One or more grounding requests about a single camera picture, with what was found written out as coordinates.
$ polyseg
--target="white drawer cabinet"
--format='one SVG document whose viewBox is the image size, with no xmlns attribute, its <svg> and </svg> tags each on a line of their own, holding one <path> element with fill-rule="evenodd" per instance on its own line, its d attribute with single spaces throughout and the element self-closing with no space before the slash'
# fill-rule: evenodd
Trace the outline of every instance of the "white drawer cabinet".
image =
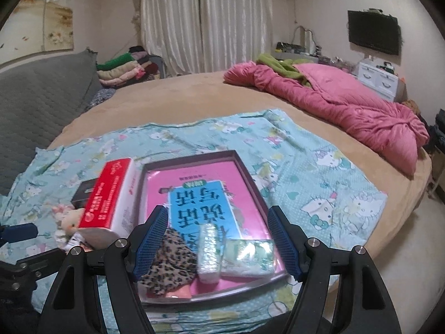
<svg viewBox="0 0 445 334">
<path fill-rule="evenodd" d="M 405 84 L 396 75 L 360 63 L 357 79 L 385 100 L 398 102 L 402 98 Z"/>
</svg>

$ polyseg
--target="tan bed sheet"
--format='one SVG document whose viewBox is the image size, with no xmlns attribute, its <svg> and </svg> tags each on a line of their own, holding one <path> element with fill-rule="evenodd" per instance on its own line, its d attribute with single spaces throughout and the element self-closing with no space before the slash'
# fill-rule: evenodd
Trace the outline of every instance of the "tan bed sheet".
<svg viewBox="0 0 445 334">
<path fill-rule="evenodd" d="M 339 128 L 268 93 L 224 84 L 222 76 L 223 72 L 194 74 L 122 88 L 111 99 L 66 126 L 50 148 L 149 122 L 179 124 L 279 108 L 299 126 L 337 146 L 379 190 L 388 194 L 382 217 L 366 244 L 371 256 L 377 256 L 400 230 L 424 193 L 431 173 L 431 160 L 426 152 L 421 150 L 415 176 L 410 180 Z"/>
</svg>

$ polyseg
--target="tissue box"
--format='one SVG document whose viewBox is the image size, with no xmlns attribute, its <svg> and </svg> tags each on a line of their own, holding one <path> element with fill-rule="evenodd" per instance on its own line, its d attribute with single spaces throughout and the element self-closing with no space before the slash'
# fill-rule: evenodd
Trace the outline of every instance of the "tissue box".
<svg viewBox="0 0 445 334">
<path fill-rule="evenodd" d="M 105 164 L 78 229 L 95 249 L 104 249 L 118 238 L 128 237 L 137 225 L 135 198 L 139 176 L 140 170 L 131 158 Z"/>
</svg>

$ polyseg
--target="leopard print scarf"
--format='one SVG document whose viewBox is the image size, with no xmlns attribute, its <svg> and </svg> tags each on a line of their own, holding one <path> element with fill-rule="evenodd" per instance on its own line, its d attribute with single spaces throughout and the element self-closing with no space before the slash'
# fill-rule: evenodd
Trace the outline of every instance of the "leopard print scarf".
<svg viewBox="0 0 445 334">
<path fill-rule="evenodd" d="M 189 284 L 196 276 L 196 254 L 175 229 L 167 229 L 148 274 L 139 283 L 155 295 Z"/>
</svg>

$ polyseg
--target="tv screen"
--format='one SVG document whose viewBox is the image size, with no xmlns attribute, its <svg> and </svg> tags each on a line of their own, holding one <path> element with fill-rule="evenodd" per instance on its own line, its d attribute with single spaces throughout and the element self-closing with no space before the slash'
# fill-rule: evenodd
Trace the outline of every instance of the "tv screen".
<svg viewBox="0 0 445 334">
<path fill-rule="evenodd" d="M 399 55 L 400 28 L 393 16 L 348 11 L 349 41 L 364 48 Z"/>
</svg>

